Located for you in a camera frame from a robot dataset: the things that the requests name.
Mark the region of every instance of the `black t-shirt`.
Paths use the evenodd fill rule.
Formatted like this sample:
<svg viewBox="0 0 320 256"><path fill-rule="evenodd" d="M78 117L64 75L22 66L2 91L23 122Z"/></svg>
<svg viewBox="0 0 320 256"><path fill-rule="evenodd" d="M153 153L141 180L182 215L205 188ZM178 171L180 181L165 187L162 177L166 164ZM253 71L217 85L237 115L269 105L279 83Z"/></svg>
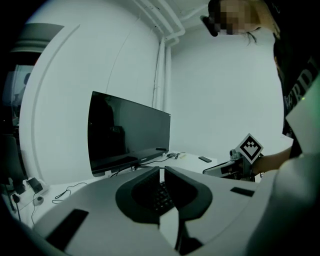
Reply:
<svg viewBox="0 0 320 256"><path fill-rule="evenodd" d="M293 138L290 157L301 149L286 121L286 116L298 104L320 73L319 32L317 8L312 0L264 0L280 28L280 39L275 38L274 61L281 81L284 121L282 133Z"/></svg>

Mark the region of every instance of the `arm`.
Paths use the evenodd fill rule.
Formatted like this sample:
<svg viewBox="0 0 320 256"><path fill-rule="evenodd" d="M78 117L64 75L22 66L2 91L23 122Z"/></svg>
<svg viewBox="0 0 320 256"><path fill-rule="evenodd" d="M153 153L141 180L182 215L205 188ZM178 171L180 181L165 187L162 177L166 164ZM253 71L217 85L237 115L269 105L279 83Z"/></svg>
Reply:
<svg viewBox="0 0 320 256"><path fill-rule="evenodd" d="M253 174L258 175L271 170L278 170L279 167L289 159L291 147L272 155L263 156L253 163Z"/></svg>

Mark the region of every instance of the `black keyboard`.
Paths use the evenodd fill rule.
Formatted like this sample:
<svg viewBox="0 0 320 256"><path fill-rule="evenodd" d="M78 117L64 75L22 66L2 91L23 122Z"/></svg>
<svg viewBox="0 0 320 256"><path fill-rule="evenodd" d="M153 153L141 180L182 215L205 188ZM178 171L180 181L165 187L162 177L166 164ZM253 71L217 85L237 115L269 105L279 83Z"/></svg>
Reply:
<svg viewBox="0 0 320 256"><path fill-rule="evenodd" d="M171 210L173 207L175 207L175 205L169 196L169 193L166 189L166 184L161 182L156 195L154 195L152 208L161 216Z"/></svg>

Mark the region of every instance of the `computer monitor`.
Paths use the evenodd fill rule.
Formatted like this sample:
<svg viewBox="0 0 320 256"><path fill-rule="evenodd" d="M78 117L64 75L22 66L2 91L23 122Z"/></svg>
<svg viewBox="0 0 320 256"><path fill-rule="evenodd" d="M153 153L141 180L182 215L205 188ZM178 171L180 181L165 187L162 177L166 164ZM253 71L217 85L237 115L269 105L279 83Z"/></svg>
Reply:
<svg viewBox="0 0 320 256"><path fill-rule="evenodd" d="M168 152L170 120L163 111L94 91L87 134L92 174L119 171Z"/></svg>

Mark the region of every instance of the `smartphone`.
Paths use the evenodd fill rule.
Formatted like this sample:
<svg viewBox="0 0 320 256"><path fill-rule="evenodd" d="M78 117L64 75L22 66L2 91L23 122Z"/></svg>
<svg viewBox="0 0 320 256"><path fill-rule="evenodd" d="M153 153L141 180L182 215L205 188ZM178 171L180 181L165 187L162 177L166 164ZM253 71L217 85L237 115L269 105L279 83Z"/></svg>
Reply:
<svg viewBox="0 0 320 256"><path fill-rule="evenodd" d="M212 161L208 158L205 158L204 156L199 156L199 159L202 161L205 161L206 163L211 163Z"/></svg>

